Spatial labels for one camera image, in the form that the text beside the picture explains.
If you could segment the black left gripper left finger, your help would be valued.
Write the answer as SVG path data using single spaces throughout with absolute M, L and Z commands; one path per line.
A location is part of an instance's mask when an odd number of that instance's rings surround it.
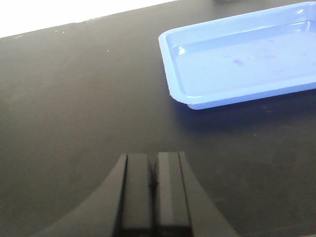
M 146 154 L 123 154 L 101 185 L 37 237 L 151 237 L 151 169 Z

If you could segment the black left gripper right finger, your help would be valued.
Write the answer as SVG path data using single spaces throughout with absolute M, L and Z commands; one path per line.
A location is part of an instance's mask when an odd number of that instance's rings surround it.
M 184 152 L 160 152 L 156 177 L 156 236 L 238 236 L 201 187 Z

